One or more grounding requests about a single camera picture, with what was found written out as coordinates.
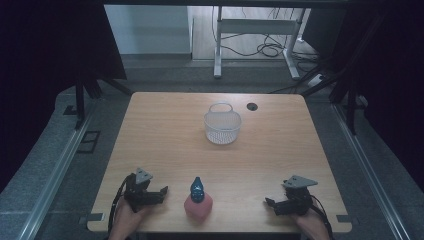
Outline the white power strip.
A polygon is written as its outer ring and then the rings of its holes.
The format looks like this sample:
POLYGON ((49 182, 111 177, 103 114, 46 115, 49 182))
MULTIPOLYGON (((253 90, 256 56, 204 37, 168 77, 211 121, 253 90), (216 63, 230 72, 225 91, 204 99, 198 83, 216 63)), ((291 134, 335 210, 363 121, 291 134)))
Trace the white power strip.
POLYGON ((309 82, 308 86, 310 88, 316 86, 317 84, 321 83, 325 79, 325 76, 322 74, 317 74, 315 77, 313 77, 309 82))

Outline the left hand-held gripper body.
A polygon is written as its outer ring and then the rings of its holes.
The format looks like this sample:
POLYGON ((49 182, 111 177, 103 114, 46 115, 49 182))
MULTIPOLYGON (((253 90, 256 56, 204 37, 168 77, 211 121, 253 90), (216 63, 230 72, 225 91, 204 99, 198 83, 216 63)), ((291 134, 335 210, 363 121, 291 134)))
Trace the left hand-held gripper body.
POLYGON ((127 177, 124 199, 134 213, 137 213, 142 206, 153 205, 153 200, 147 191, 152 178, 153 176, 142 168, 138 168, 135 173, 127 177))

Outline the black metal stand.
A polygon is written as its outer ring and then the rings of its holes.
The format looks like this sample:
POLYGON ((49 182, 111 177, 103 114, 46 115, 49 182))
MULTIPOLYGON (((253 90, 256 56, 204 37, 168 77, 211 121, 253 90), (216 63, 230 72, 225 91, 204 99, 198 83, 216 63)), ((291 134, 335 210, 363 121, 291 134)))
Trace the black metal stand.
POLYGON ((329 100, 331 103, 340 103, 344 97, 347 97, 347 114, 345 122, 353 135, 356 134, 354 120, 355 110, 357 107, 356 81, 358 76, 358 64, 363 58, 368 44, 373 39, 374 34, 378 30, 383 19, 384 17, 379 13, 371 14, 369 19, 363 23, 363 33, 357 33, 353 38, 353 40, 357 42, 356 47, 349 54, 344 52, 349 59, 345 61, 343 67, 327 79, 301 93, 303 97, 308 97, 331 84, 335 84, 334 89, 329 95, 329 100))
POLYGON ((132 96, 134 91, 126 86, 122 85, 115 79, 103 78, 102 80, 97 78, 83 78, 77 77, 75 79, 75 105, 68 106, 64 112, 65 115, 75 115, 76 124, 75 129, 79 130, 82 128, 83 123, 86 119, 85 111, 85 93, 92 99, 100 99, 102 97, 102 90, 99 82, 105 82, 106 84, 112 86, 116 90, 122 92, 125 95, 132 96))

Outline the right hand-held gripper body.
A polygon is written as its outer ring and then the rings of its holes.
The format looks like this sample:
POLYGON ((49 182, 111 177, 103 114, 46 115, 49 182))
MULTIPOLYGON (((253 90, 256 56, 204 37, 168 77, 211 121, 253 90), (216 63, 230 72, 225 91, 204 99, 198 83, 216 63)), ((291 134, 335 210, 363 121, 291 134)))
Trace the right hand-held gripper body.
POLYGON ((287 200, 283 204, 283 214, 305 215, 313 205, 311 194, 308 190, 310 186, 317 185, 318 182, 298 175, 293 175, 288 180, 283 181, 287 200))

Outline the white perforated plastic basket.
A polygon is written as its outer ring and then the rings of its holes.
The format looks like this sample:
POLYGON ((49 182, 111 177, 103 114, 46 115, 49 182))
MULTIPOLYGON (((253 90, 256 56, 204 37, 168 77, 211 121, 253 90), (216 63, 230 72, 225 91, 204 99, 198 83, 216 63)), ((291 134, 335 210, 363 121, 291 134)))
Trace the white perforated plastic basket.
POLYGON ((233 143, 238 137, 241 125, 240 114, 228 102, 212 104, 204 115, 206 137, 213 144, 233 143))

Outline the aluminium floor rail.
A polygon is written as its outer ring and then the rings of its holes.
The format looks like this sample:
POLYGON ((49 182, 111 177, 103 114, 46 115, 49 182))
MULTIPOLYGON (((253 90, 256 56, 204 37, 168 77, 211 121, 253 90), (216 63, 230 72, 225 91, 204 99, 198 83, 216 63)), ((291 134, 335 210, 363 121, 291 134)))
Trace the aluminium floor rail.
POLYGON ((402 218, 382 186, 359 139, 349 129, 343 109, 338 105, 332 105, 332 109, 394 238, 396 240, 411 240, 402 218))
POLYGON ((42 222, 77 151, 78 145, 80 144, 88 125, 96 112, 96 108, 96 104, 89 104, 85 112, 85 119, 80 123, 80 128, 72 131, 72 134, 64 145, 63 151, 56 161, 46 184, 36 200, 34 207, 30 211, 16 240, 35 239, 35 236, 42 225, 42 222))

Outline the white desk frame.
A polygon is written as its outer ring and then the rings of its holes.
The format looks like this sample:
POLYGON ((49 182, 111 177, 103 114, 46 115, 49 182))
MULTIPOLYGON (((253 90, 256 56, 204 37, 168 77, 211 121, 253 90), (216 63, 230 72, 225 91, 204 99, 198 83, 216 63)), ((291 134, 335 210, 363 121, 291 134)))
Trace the white desk frame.
POLYGON ((293 80, 299 80, 300 75, 293 60, 293 49, 298 39, 306 9, 300 10, 295 20, 283 19, 223 19, 222 7, 218 7, 216 23, 216 47, 214 51, 215 78, 222 76, 221 36, 222 34, 270 34, 290 37, 288 45, 283 50, 283 56, 293 80))

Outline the pink soft block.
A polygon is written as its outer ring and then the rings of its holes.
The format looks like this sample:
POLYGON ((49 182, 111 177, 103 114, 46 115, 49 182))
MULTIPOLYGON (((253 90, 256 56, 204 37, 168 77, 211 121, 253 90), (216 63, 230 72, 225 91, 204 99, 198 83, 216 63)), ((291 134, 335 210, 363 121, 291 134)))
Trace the pink soft block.
POLYGON ((186 214, 197 221, 204 221, 211 213, 212 207, 213 199, 208 193, 205 194, 203 201, 200 203, 194 202, 191 196, 188 196, 184 202, 186 214))

